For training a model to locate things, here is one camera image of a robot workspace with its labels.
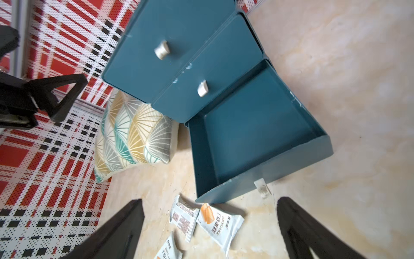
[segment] cabinet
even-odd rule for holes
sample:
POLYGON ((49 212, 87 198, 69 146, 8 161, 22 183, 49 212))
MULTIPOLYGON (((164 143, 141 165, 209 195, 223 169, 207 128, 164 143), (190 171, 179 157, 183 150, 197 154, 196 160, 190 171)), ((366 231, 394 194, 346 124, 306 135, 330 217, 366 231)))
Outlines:
POLYGON ((102 77, 189 127, 196 202, 226 202, 333 153, 233 0, 142 1, 102 77))

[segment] patterned cushion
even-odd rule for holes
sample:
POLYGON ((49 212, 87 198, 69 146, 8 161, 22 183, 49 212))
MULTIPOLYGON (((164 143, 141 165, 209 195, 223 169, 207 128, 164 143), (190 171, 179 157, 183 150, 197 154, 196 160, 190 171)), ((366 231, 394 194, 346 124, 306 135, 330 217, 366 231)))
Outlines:
POLYGON ((169 163, 177 147, 177 134, 176 121, 114 89, 96 138, 97 182, 137 163, 169 163))

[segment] beige tile floor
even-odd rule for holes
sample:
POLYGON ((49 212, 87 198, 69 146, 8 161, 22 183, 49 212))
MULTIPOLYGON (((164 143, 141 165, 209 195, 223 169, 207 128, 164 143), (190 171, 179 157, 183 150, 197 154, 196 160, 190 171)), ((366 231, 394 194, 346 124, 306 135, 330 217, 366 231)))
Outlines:
MULTIPOLYGON (((276 71, 330 134, 335 154, 228 204, 245 214, 229 258, 287 258, 275 202, 290 196, 368 258, 414 258, 414 2, 266 0, 249 19, 276 71)), ((99 225, 142 198, 135 258, 153 258, 171 230, 168 212, 195 199, 189 135, 169 165, 113 177, 99 225)), ((224 258, 201 229, 184 258, 224 258)))

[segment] food packaging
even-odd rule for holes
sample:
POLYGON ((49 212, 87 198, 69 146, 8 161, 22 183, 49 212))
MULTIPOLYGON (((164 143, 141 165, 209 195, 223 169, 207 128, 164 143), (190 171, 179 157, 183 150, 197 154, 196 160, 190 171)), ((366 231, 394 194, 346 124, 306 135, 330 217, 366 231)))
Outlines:
POLYGON ((174 242, 174 231, 171 231, 170 236, 164 242, 161 249, 158 251, 154 259, 181 259, 183 253, 177 249, 174 242))
POLYGON ((229 253, 230 243, 238 229, 243 224, 243 217, 221 211, 204 203, 197 217, 197 223, 221 247, 224 253, 229 253))
POLYGON ((183 201, 180 195, 174 199, 170 212, 170 223, 174 223, 185 234, 186 242, 191 241, 199 211, 198 208, 192 208, 183 201))

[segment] drawer knob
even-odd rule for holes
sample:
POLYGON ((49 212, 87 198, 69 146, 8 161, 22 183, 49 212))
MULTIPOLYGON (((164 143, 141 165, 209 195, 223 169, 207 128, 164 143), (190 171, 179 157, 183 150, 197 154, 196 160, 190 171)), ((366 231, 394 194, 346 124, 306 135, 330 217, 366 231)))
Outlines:
POLYGON ((170 48, 168 47, 168 44, 167 44, 167 42, 166 42, 166 41, 162 41, 162 42, 158 45, 158 47, 156 47, 156 48, 154 49, 154 51, 155 51, 155 55, 156 55, 159 59, 163 60, 163 59, 165 58, 165 56, 166 56, 166 55, 168 55, 168 54, 170 53, 170 48))
POLYGON ((208 87, 207 87, 207 82, 206 82, 206 80, 204 80, 203 82, 201 82, 201 83, 198 85, 197 92, 198 92, 198 95, 199 95, 200 97, 203 97, 203 96, 205 96, 205 95, 208 93, 208 87))

